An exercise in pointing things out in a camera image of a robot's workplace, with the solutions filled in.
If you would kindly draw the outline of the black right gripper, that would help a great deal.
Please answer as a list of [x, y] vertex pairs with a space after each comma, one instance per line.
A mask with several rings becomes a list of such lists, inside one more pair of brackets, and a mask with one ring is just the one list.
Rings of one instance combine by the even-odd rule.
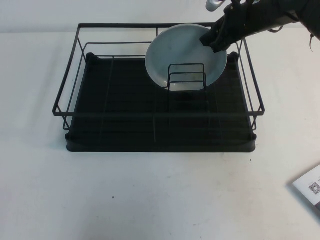
[[224, 16], [211, 26], [200, 41], [203, 46], [210, 47], [214, 53], [226, 51], [237, 41], [258, 33], [254, 17], [257, 0], [232, 0], [224, 9]]

